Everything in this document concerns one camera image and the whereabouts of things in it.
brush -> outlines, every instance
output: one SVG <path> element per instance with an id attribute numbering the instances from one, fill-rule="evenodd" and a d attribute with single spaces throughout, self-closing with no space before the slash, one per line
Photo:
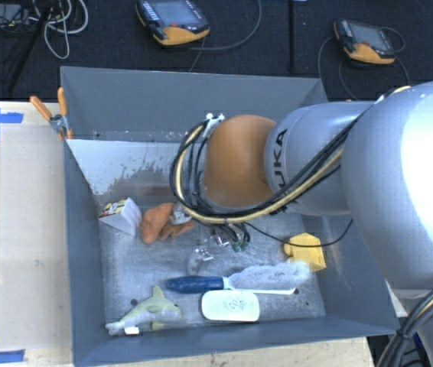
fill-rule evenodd
<path id="1" fill-rule="evenodd" d="M 255 294 L 292 294 L 311 275 L 304 261 L 277 265 L 253 265 L 229 277 L 183 276 L 171 278 L 165 286 L 181 294 L 202 294 L 214 290 L 251 291 Z"/>

orange plush toy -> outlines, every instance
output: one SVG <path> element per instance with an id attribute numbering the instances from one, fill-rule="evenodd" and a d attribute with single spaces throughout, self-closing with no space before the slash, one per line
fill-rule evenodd
<path id="1" fill-rule="evenodd" d="M 140 232 L 144 243 L 153 243 L 157 238 L 166 239 L 168 236 L 175 238 L 194 227 L 192 219 L 182 224 L 171 224 L 170 218 L 173 209 L 173 203 L 162 203 L 155 208 L 148 209 L 144 213 L 142 224 L 140 225 Z"/>

yellow cable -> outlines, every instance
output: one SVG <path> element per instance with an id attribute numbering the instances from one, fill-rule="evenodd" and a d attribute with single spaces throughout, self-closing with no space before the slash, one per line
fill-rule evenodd
<path id="1" fill-rule="evenodd" d="M 186 140 L 186 142 L 184 143 L 184 145 L 186 145 L 186 143 L 190 142 L 198 134 L 198 132 L 201 129 L 203 129 L 202 126 L 198 127 L 190 135 L 190 137 Z M 176 163 L 175 188 L 176 188 L 176 191 L 177 191 L 177 194 L 179 195 L 179 197 L 183 197 L 183 192 L 182 192 L 182 188 L 181 188 L 181 170 L 182 170 L 183 159 L 184 159 L 184 156 L 186 154 L 186 151 L 187 151 L 187 149 L 185 149 L 181 153 L 181 155 L 178 158 L 177 163 Z M 319 179 L 321 179 L 326 174 L 326 172 L 340 160 L 340 156 L 342 155 L 342 151 L 343 151 L 343 148 L 340 148 L 327 161 L 327 163 L 324 164 L 324 166 L 322 166 L 314 175 L 312 175 L 304 183 L 302 183 L 301 185 L 299 185 L 298 187 L 296 187 L 288 195 L 284 196 L 282 199 L 280 199 L 276 203 L 272 204 L 271 206 L 268 206 L 267 208 L 261 209 L 260 211 L 251 213 L 249 215 L 238 216 L 238 217 L 226 217 L 226 218 L 220 217 L 220 218 L 215 218 L 215 217 L 211 217 L 211 216 L 200 215 L 198 212 L 192 210 L 191 208 L 188 208 L 184 204 L 183 204 L 183 206 L 184 206 L 186 212 L 190 216 L 194 217 L 196 220 L 200 220 L 201 222 L 206 222 L 206 223 L 209 223 L 209 224 L 232 224 L 232 223 L 248 222 L 248 221 L 250 221 L 252 219 L 255 219 L 255 218 L 258 218 L 260 216 L 268 215 L 268 214 L 270 214 L 272 212 L 275 212 L 277 209 L 281 208 L 282 206 L 284 206 L 287 203 L 289 203 L 292 200 L 294 200 L 296 197 L 298 197 L 301 194 L 303 194 L 303 192 L 305 192 L 313 184 L 315 184 L 315 182 L 317 182 Z"/>

handheld device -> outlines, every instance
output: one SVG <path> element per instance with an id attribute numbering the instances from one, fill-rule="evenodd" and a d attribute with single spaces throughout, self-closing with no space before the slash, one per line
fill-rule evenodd
<path id="1" fill-rule="evenodd" d="M 347 56 L 361 63 L 391 64 L 395 51 L 385 32 L 369 24 L 338 19 L 334 22 L 336 38 Z"/>
<path id="2" fill-rule="evenodd" d="M 164 46 L 187 44 L 210 32 L 203 12 L 191 0 L 139 0 L 136 11 L 140 22 Z"/>

small carton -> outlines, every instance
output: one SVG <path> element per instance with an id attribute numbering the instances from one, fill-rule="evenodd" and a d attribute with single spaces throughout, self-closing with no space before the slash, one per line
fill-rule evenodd
<path id="1" fill-rule="evenodd" d="M 142 221 L 142 212 L 137 204 L 128 197 L 115 203 L 107 203 L 99 214 L 99 221 L 135 236 Z"/>

